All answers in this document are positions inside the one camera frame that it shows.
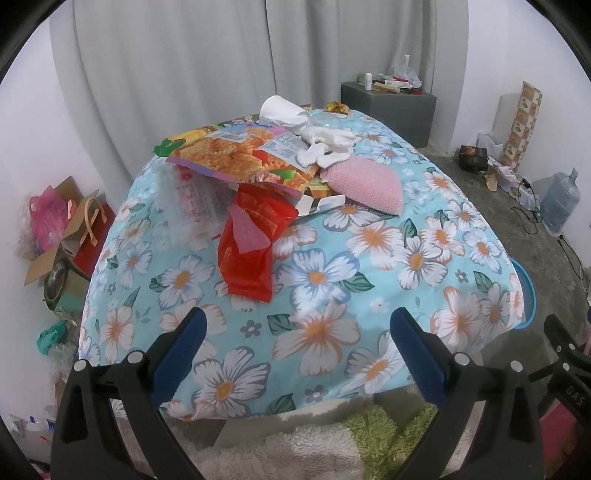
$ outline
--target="blue gripper pad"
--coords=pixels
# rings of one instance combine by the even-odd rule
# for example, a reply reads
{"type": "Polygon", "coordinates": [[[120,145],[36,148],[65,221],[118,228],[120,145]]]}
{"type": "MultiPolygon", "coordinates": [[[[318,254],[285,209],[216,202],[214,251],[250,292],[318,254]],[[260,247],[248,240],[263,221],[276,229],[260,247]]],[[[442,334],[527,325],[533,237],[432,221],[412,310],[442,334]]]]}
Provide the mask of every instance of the blue gripper pad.
{"type": "Polygon", "coordinates": [[[174,332],[163,334],[174,335],[175,338],[152,374],[150,403],[154,410],[158,410],[162,403],[173,399],[178,386],[191,372],[193,358],[206,334],[207,318],[201,309],[191,309],[174,332]]]}
{"type": "Polygon", "coordinates": [[[447,402],[447,362],[451,353],[435,335],[425,333],[401,307],[390,317],[390,335],[425,401],[442,409],[447,402]]]}

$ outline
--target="blue water bottle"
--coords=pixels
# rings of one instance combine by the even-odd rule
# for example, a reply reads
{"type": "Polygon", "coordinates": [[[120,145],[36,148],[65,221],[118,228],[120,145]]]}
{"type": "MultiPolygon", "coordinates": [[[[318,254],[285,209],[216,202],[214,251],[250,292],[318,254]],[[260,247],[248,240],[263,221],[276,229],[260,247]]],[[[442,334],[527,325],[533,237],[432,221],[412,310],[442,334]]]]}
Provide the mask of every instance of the blue water bottle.
{"type": "Polygon", "coordinates": [[[562,227],[579,204],[581,192],[576,185],[577,172],[574,168],[570,175],[559,171],[554,174],[548,192],[540,203],[542,223],[552,236],[559,236],[562,227]]]}

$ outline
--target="white fluffy rug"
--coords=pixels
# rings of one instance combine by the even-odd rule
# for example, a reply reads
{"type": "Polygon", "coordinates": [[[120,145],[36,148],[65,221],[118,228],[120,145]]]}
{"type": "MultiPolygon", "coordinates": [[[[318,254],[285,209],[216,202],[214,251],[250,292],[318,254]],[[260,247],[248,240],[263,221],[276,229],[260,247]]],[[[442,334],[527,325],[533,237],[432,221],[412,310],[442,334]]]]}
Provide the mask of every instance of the white fluffy rug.
{"type": "MultiPolygon", "coordinates": [[[[175,426],[170,427],[187,456],[207,480],[362,480],[359,450],[341,424],[297,427],[240,446],[198,450],[175,426]]],[[[131,429],[122,435],[136,468],[152,475],[131,429]]]]}

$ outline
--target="red plastic bag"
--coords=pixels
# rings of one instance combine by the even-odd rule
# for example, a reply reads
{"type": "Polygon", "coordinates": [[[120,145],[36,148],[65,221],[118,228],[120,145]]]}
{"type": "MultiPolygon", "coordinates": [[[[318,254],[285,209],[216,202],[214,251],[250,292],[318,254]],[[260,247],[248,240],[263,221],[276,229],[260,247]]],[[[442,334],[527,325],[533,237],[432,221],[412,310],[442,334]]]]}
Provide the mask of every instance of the red plastic bag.
{"type": "Polygon", "coordinates": [[[233,205],[234,213],[237,212],[236,207],[240,207],[252,222],[241,220],[235,230],[233,217],[239,218],[241,213],[238,212],[238,217],[234,213],[230,216],[217,246],[217,265],[228,284],[228,293],[269,303],[273,295],[273,243],[297,217],[297,209],[280,195],[252,184],[240,185],[233,205]],[[255,249],[256,245],[249,244],[248,251],[245,251],[243,245],[247,242],[239,239],[240,249],[244,252],[240,253],[235,232],[237,235],[248,235],[249,231],[258,237],[262,232],[269,242],[261,241],[262,248],[258,249],[255,249]]]}

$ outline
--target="light blue bedsheet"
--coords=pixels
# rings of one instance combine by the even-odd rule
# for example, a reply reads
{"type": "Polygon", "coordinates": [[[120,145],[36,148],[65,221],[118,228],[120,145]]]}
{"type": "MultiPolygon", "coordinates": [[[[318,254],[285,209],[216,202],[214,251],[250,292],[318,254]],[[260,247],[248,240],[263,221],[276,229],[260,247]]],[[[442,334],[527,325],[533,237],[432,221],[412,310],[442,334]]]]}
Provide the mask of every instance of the light blue bedsheet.
{"type": "Polygon", "coordinates": [[[388,332],[400,306],[451,351],[476,352],[521,323],[517,274],[459,188],[380,122],[353,111],[343,123],[363,138],[355,153],[400,176],[400,217],[347,204],[297,220],[275,244],[275,294],[265,304],[228,295],[217,241],[180,235],[158,192],[158,176],[175,167],[154,158],[96,266],[80,356],[112,364],[145,351],[197,305],[207,339],[162,410],[225,419],[409,384],[388,332]]]}

